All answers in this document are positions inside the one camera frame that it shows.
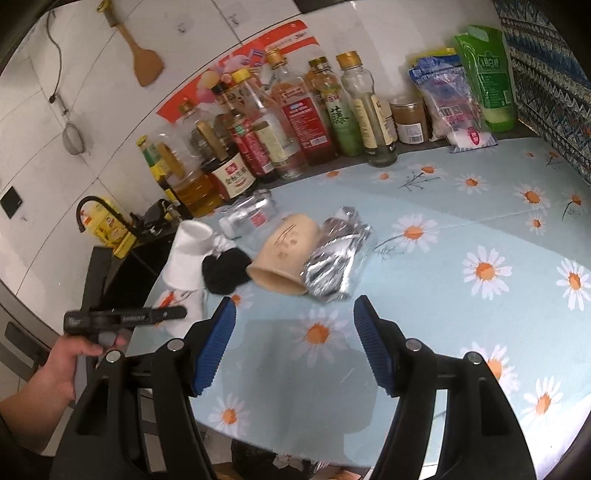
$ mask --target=finger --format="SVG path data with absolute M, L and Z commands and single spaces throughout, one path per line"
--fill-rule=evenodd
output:
M 61 348 L 71 356 L 99 356 L 103 353 L 103 348 L 100 345 L 85 337 L 64 335 L 58 341 L 61 342 Z
M 127 329 L 121 329 L 115 339 L 114 345 L 117 347 L 127 345 L 131 339 L 131 332 Z

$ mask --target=black faucet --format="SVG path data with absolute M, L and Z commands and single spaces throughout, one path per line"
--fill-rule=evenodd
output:
M 76 207 L 76 222 L 78 223 L 78 229 L 80 230 L 80 232 L 84 232 L 84 230 L 86 230 L 86 227 L 84 226 L 84 223 L 82 222 L 82 219 L 80 218 L 80 214 L 82 212 L 82 207 L 86 204 L 86 202 L 100 203 L 103 207 L 105 207 L 109 211 L 109 213 L 111 215 L 113 215 L 115 218 L 117 218 L 118 221 L 123 223 L 123 225 L 125 225 L 125 228 L 127 228 L 128 231 L 130 231 L 132 234 L 134 234 L 137 238 L 139 238 L 141 236 L 142 232 L 139 229 L 137 229 L 134 225 L 130 224 L 127 220 L 125 220 L 125 218 L 123 218 L 122 215 L 120 215 L 117 211 L 115 211 L 115 209 L 111 205 L 106 203 L 102 198 L 97 197 L 95 195 L 90 195 L 88 197 L 84 197 L 80 202 L 78 202 L 78 207 Z

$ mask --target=light blue tablecloth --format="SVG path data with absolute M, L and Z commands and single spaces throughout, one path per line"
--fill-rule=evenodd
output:
M 357 208 L 382 245 L 355 296 L 438 353 L 479 351 L 522 421 L 538 474 L 556 462 L 591 406 L 591 194 L 544 141 L 407 153 L 384 170 L 344 168 L 273 196 L 318 223 Z M 159 280 L 148 303 L 165 288 Z M 252 283 L 235 299 L 236 329 L 213 385 L 193 401 L 196 419 L 278 453 L 373 465 L 397 401 L 376 385 L 353 301 L 319 304 Z M 207 315 L 219 301 L 208 297 Z M 137 328 L 129 351 L 168 338 Z M 437 461 L 443 393 L 436 409 L 428 463 Z

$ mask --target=silver foil bag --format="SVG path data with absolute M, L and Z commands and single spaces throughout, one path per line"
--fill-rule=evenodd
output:
M 349 300 L 374 251 L 374 230 L 353 207 L 342 207 L 326 219 L 318 246 L 304 264 L 308 293 L 321 301 Z

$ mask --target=patterned fabric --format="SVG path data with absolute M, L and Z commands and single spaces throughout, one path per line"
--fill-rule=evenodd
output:
M 343 168 L 272 193 L 317 223 L 343 205 L 358 210 L 378 245 L 353 296 L 366 294 L 437 353 L 480 352 L 541 479 L 591 408 L 591 192 L 571 165 L 523 138 L 405 153 L 388 168 Z M 204 221 L 216 228 L 219 216 Z M 166 289 L 159 279 L 147 304 Z M 323 304 L 254 283 L 231 296 L 236 328 L 212 386 L 191 401 L 196 419 L 277 454 L 374 465 L 397 402 L 375 382 L 353 300 Z M 221 299 L 207 296 L 206 317 Z M 137 327 L 128 354 L 170 338 Z M 445 408 L 441 392 L 427 463 L 437 462 Z
M 509 44 L 520 120 L 591 182 L 591 82 L 533 2 L 494 3 Z

